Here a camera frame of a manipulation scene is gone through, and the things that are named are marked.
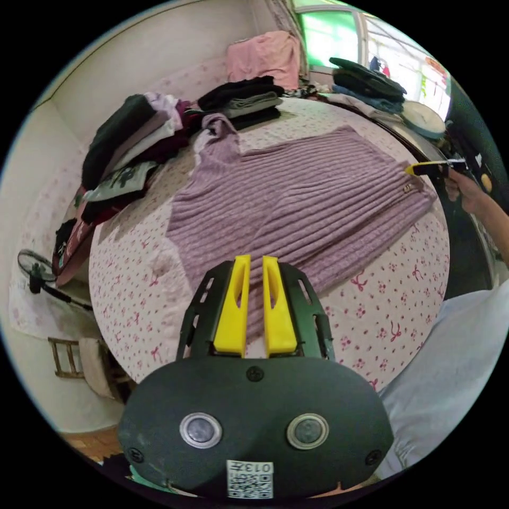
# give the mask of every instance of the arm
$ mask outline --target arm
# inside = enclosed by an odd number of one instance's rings
[[[449,170],[445,188],[452,201],[461,195],[463,209],[479,219],[509,267],[509,216],[473,180],[454,170]]]

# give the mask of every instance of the purple knit sweater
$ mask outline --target purple knit sweater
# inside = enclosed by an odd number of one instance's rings
[[[223,115],[203,128],[216,137],[174,197],[167,236],[193,291],[212,267],[251,254],[248,340],[263,330],[262,256],[295,265],[322,292],[378,257],[436,197],[350,127],[244,154]]]

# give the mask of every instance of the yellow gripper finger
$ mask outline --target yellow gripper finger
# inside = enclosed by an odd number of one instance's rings
[[[267,357],[291,354],[297,349],[297,337],[288,309],[277,258],[264,256],[264,319]]]
[[[248,327],[250,269],[250,255],[235,257],[214,337],[214,348],[218,353],[244,357],[245,335]]]

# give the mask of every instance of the light blue pants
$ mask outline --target light blue pants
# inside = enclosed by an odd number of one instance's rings
[[[376,475],[385,479],[432,452],[470,410],[509,331],[509,280],[445,301],[422,349],[380,392],[394,443]]]

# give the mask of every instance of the pile of clothes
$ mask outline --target pile of clothes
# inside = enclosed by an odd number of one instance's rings
[[[332,91],[349,95],[386,113],[402,113],[407,91],[384,74],[342,58],[330,58],[334,69]]]
[[[189,145],[202,117],[190,106],[172,95],[135,94],[99,127],[83,162],[72,214],[68,211],[56,232],[57,286],[71,280],[89,257],[95,227],[143,198],[161,165]]]
[[[283,103],[284,93],[272,76],[225,83],[198,99],[199,109],[193,112],[202,116],[222,113],[236,130],[242,130],[279,118],[277,106]]]

